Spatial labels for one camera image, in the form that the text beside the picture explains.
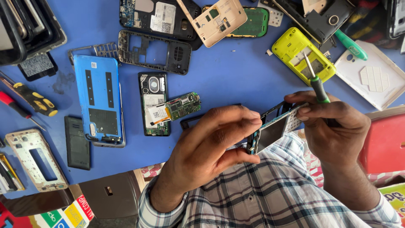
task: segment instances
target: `red screwdriver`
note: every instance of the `red screwdriver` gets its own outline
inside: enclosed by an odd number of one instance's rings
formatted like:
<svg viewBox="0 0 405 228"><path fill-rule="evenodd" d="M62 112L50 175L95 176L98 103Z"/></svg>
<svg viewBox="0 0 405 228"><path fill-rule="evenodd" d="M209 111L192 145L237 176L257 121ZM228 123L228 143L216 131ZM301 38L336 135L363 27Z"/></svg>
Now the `red screwdriver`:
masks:
<svg viewBox="0 0 405 228"><path fill-rule="evenodd" d="M2 101L6 105L8 105L12 109L14 109L15 111L17 111L18 114L20 114L22 117L24 117L26 119L30 119L32 122L34 122L36 125L38 125L38 127L40 127L42 130L46 131L43 127L41 127L41 125L39 125L39 123L37 123L35 120L33 120L31 118L32 115L27 110L18 106L18 104L4 92L0 92L0 101Z"/></svg>

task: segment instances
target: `dark stain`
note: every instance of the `dark stain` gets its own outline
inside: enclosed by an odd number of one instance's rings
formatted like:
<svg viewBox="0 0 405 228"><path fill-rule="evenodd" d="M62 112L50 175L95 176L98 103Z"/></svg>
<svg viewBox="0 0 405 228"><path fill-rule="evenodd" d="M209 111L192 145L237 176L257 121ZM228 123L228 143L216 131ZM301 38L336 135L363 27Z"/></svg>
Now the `dark stain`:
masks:
<svg viewBox="0 0 405 228"><path fill-rule="evenodd" d="M63 72L59 71L58 78L56 82L52 85L53 92L57 94L65 94L64 89L72 88L72 84L76 81L76 77L72 73L65 75Z"/></svg>

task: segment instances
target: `red chair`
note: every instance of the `red chair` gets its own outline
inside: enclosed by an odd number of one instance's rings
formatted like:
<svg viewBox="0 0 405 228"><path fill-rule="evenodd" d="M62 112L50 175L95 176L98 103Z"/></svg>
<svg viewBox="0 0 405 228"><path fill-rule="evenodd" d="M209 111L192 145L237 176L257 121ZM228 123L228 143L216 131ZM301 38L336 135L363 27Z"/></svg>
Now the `red chair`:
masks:
<svg viewBox="0 0 405 228"><path fill-rule="evenodd" d="M405 105L366 115L371 127L359 161L367 174L405 170Z"/></svg>

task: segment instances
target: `table surface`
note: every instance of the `table surface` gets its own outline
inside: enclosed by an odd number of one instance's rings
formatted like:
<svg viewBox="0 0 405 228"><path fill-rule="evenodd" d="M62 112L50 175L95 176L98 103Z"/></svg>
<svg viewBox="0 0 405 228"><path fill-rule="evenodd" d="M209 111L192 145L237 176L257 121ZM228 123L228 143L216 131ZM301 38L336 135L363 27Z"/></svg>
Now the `table surface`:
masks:
<svg viewBox="0 0 405 228"><path fill-rule="evenodd" d="M47 132L42 131L53 156L61 167L69 184L77 184L137 168L167 161L182 129L180 120L173 121L169 137L146 137L143 135L141 105L139 95L138 73L153 70L122 64L119 68L124 124L127 145L125 148L91 147L91 170L81 170L67 166L66 138L64 116L81 116L81 108L76 86L75 73L70 66L67 51L84 47L118 41L119 24L118 0L48 0L55 16L64 29L68 41L65 45L52 50L59 71L52 77L44 77L27 82L18 67L0 67L16 82L26 83L30 88L48 97L59 109L54 117L46 117L33 112L33 119L40 123ZM195 0L199 6L213 4L216 0ZM257 6L248 0L241 0L242 5ZM298 78L275 55L268 56L265 51L288 29L291 22L283 17L280 27L269 26L265 36L251 39L223 39L211 48L202 46L192 52L190 68L187 75L167 73L169 98L195 91L201 97L201 110L186 118L205 113L210 108L242 103L249 109L265 112L283 100L284 95L310 88ZM157 58L165 56L161 49L148 50L148 55ZM336 61L345 48L338 41L338 48L333 48L332 62ZM405 70L405 56L398 50L382 50L398 67ZM356 91L334 76L324 83L325 90L361 111L376 111L369 102ZM19 96L11 92L4 84L0 90L7 92L16 101L33 111ZM405 103L401 95L390 107ZM17 116L14 110L0 104L0 137L7 133L23 129L38 128L29 120ZM10 147L0 149L6 153L11 165L26 187L25 191L7 193L7 198L17 198L38 193L32 181L23 170Z"/></svg>

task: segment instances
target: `plaid shirt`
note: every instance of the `plaid shirt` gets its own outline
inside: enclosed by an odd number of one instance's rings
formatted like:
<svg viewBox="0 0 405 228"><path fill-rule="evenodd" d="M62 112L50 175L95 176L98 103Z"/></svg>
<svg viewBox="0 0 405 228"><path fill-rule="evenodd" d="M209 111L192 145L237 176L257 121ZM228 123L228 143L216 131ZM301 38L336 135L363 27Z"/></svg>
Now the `plaid shirt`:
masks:
<svg viewBox="0 0 405 228"><path fill-rule="evenodd" d="M351 211L315 185L303 159L303 142L290 133L259 154L260 163L235 165L184 194L169 213L149 200L154 178L139 199L137 227L401 227L381 195L369 211Z"/></svg>

